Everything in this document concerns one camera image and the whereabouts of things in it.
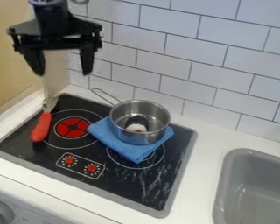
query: stove knob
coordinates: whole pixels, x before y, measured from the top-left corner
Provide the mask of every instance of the stove knob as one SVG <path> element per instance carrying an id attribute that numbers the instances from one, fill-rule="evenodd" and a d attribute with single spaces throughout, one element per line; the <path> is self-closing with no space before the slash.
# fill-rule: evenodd
<path id="1" fill-rule="evenodd" d="M 96 165 L 89 164 L 87 169 L 88 169 L 88 172 L 96 172 Z"/>
<path id="2" fill-rule="evenodd" d="M 73 158 L 73 157 L 66 157 L 65 163 L 66 163 L 67 165 L 73 164 L 73 163 L 74 163 L 74 158 Z"/>
<path id="3" fill-rule="evenodd" d="M 0 201 L 0 224 L 11 224 L 14 218 L 13 211 Z"/>

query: blue cloth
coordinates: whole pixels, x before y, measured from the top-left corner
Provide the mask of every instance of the blue cloth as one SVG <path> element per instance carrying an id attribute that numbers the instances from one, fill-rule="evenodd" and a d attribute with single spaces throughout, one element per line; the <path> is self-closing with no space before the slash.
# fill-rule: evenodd
<path id="1" fill-rule="evenodd" d="M 147 156 L 149 156 L 154 150 L 156 150 L 161 144 L 166 142 L 174 135 L 172 127 L 167 127 L 164 136 L 156 143 L 147 145 L 135 145 L 125 143 L 118 139 L 112 131 L 111 121 L 109 117 L 106 117 L 99 122 L 93 123 L 89 126 L 88 132 L 96 137 L 98 140 L 106 144 L 109 148 L 117 151 L 122 156 L 133 161 L 136 164 L 142 162 Z"/>

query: toy stove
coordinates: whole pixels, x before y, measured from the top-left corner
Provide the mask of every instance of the toy stove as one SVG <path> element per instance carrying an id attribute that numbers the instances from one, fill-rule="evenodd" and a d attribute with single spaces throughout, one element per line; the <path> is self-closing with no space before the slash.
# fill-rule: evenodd
<path id="1" fill-rule="evenodd" d="M 174 137 L 134 164 L 88 134 L 110 107 L 69 94 L 59 96 L 49 135 L 32 143 L 42 112 L 0 141 L 0 157 L 154 217 L 171 209 L 196 134 L 171 124 Z"/>

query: stainless steel pot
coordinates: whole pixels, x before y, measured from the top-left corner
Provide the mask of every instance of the stainless steel pot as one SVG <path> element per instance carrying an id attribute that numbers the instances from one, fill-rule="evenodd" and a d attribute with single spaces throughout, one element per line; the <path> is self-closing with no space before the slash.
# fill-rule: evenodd
<path id="1" fill-rule="evenodd" d="M 119 139 L 129 144 L 154 144 L 164 135 L 171 116 L 163 106 L 153 101 L 120 101 L 99 88 L 93 88 L 91 91 L 112 105 L 115 104 L 97 92 L 102 92 L 120 102 L 111 109 L 109 114 L 112 130 Z M 133 132 L 124 128 L 129 118 L 138 115 L 145 116 L 148 120 L 149 129 L 145 133 Z"/>

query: countertop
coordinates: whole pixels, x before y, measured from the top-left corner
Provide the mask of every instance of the countertop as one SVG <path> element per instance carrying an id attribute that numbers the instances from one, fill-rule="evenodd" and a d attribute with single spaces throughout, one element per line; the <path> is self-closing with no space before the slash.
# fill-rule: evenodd
<path id="1" fill-rule="evenodd" d="M 62 92 L 104 102 L 80 87 L 68 86 Z M 0 115 L 0 138 L 40 109 L 42 99 L 39 91 Z M 277 142 L 181 116 L 173 115 L 172 122 L 196 130 L 198 139 L 171 212 L 164 219 L 153 218 L 1 158 L 0 189 L 76 223 L 213 224 L 212 210 L 224 156 L 233 149 L 250 148 L 280 157 Z"/>

